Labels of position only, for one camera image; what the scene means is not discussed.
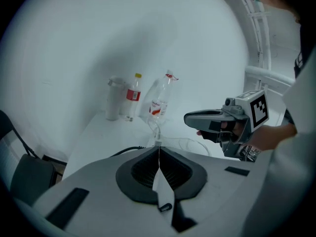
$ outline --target metal pipe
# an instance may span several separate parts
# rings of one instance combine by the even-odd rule
[[[254,67],[254,66],[247,66],[245,68],[245,72],[253,74],[253,75],[261,76],[261,77],[269,77],[269,78],[278,80],[280,82],[283,82],[289,86],[292,86],[295,82],[294,79],[289,78],[287,76],[281,75],[271,70],[265,70],[265,69]]]
[[[271,70],[272,62],[271,62],[271,45],[270,45],[270,29],[269,29],[269,23],[267,19],[267,15],[265,13],[265,8],[263,6],[263,3],[257,1],[257,5],[259,7],[260,12],[262,12],[262,21],[263,21],[263,28],[265,33],[265,39],[266,39],[266,53],[267,53],[267,69]]]
[[[243,5],[245,6],[248,15],[250,15],[251,13],[255,13],[255,10],[251,4],[251,1],[247,1],[247,0],[241,0],[241,1]],[[251,21],[251,24],[256,36],[257,49],[258,49],[258,55],[259,55],[259,67],[263,67],[262,36],[261,36],[259,22],[258,22],[257,17],[252,17],[250,21]]]
[[[256,81],[256,90],[259,90],[259,89],[260,89],[260,83],[261,83],[261,81],[258,79],[258,80]]]
[[[269,89],[269,86],[267,84],[265,84],[263,86],[263,89],[265,90],[265,93],[267,94],[268,93],[268,89]]]

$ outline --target black chair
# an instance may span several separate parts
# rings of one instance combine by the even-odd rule
[[[56,183],[59,174],[52,163],[40,159],[24,142],[9,117],[0,110],[0,140],[10,131],[21,141],[27,154],[20,159],[13,174],[10,193],[13,197],[32,206],[33,203]]]

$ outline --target water bottle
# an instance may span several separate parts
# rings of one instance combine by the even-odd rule
[[[135,74],[135,80],[132,86],[127,90],[126,101],[127,101],[127,115],[126,121],[133,121],[135,117],[136,107],[140,97],[140,80],[141,74]]]
[[[172,72],[168,70],[164,78],[159,82],[155,96],[149,108],[149,119],[161,123],[168,107],[169,97],[171,95],[172,85],[175,80]]]

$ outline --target red label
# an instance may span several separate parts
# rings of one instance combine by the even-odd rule
[[[134,91],[129,89],[127,91],[127,96],[126,98],[130,101],[139,101],[139,97],[140,97],[140,91]]]

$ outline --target cable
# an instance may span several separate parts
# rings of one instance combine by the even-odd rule
[[[152,127],[149,125],[149,121],[151,121],[152,123],[154,123],[154,124],[157,126],[157,128],[158,128],[158,137],[159,137],[159,139],[160,139],[161,130],[160,130],[159,125],[158,125],[157,122],[155,122],[154,120],[151,120],[151,119],[148,119],[148,120],[147,120],[147,124],[148,124],[149,128],[151,129],[151,131],[153,131],[153,133],[155,134],[155,138],[156,138],[156,131],[154,131],[154,130],[152,129]]]
[[[241,155],[242,152],[245,152],[244,156],[243,156],[243,157],[240,157],[240,160],[241,160],[241,161],[245,161],[245,156],[246,156],[246,150],[245,150],[245,149],[246,149],[247,147],[248,147],[248,146],[244,146],[244,147],[242,148],[242,150],[240,151],[240,153],[239,153],[239,154]]]
[[[190,139],[190,138],[170,138],[170,137],[164,137],[164,138],[170,139],[170,140],[188,140],[188,141],[193,141],[193,142],[199,143],[202,147],[205,148],[205,150],[207,151],[208,156],[210,156],[210,157],[212,156],[212,154],[210,153],[210,151],[208,150],[206,145],[204,145],[203,143],[201,143],[199,141],[196,141],[196,140],[193,140],[193,139]]]
[[[247,158],[248,158],[248,155],[249,155],[250,149],[251,149],[251,146],[248,146],[247,153],[245,154],[245,161],[247,161]]]
[[[123,149],[122,151],[119,151],[118,153],[116,153],[115,155],[112,155],[110,157],[113,157],[113,156],[118,156],[118,155],[121,155],[127,151],[130,151],[130,150],[133,150],[133,149],[144,149],[144,147],[130,147],[130,148],[126,148],[126,149]]]
[[[13,132],[15,133],[16,137],[18,137],[18,139],[21,141],[26,153],[30,155],[30,153],[35,157],[35,158],[39,158],[35,153],[34,151],[24,142],[24,140],[21,138],[20,134],[17,132],[17,130],[13,127],[12,128]]]
[[[154,129],[152,129],[152,127],[150,126],[150,124],[149,124],[150,121],[151,121],[152,123],[154,123],[154,124],[157,126],[157,128],[158,128],[158,134],[157,134],[157,131],[155,131]],[[160,139],[160,138],[161,138],[161,129],[160,129],[160,126],[158,125],[157,122],[155,122],[154,120],[151,120],[151,119],[148,119],[148,120],[147,120],[147,124],[148,124],[149,128],[151,129],[151,131],[153,131],[153,133],[154,133],[154,137],[155,137],[155,139],[156,139],[155,145],[158,145],[158,144],[161,145],[162,141],[161,141],[161,139]],[[179,147],[180,147],[182,150],[184,150],[184,149],[183,149],[183,148],[181,147],[181,145],[180,145],[180,140],[188,140],[188,141],[187,141],[187,148],[189,147],[189,146],[188,146],[189,141],[197,142],[197,143],[199,143],[201,146],[203,146],[203,147],[205,148],[205,150],[207,151],[208,156],[211,156],[211,153],[210,153],[210,151],[208,150],[208,148],[206,147],[206,145],[202,144],[202,143],[199,142],[199,141],[196,141],[196,140],[193,140],[193,139],[190,139],[190,138],[170,138],[170,137],[164,137],[164,138],[170,139],[170,140],[179,140],[179,141],[178,141],[178,144],[179,144]]]

